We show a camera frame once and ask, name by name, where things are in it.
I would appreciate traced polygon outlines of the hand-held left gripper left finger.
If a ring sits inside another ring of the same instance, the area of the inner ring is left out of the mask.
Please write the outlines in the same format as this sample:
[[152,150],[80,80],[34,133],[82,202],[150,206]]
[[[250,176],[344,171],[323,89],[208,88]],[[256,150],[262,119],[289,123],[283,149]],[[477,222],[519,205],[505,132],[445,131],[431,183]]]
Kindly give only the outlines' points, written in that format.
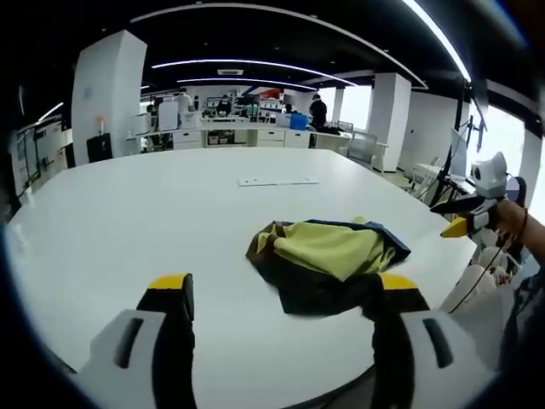
[[90,344],[77,386],[99,408],[194,408],[193,280],[154,280]]

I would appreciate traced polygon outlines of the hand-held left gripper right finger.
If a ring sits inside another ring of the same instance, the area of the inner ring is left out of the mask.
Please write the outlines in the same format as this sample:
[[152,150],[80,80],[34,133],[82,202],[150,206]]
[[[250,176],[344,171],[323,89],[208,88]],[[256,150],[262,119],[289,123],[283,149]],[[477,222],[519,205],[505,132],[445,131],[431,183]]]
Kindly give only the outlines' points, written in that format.
[[370,303],[375,382],[373,408],[466,408],[495,377],[472,335],[430,309],[417,285],[397,274],[377,276]]

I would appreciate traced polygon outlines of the person's right hand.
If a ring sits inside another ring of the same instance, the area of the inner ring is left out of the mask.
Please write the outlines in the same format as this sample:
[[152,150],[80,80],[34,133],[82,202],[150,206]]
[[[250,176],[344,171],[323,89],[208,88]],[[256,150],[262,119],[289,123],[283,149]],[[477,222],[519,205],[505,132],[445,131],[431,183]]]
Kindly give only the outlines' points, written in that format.
[[503,200],[497,205],[496,212],[499,229],[521,241],[528,220],[528,210],[512,201]]

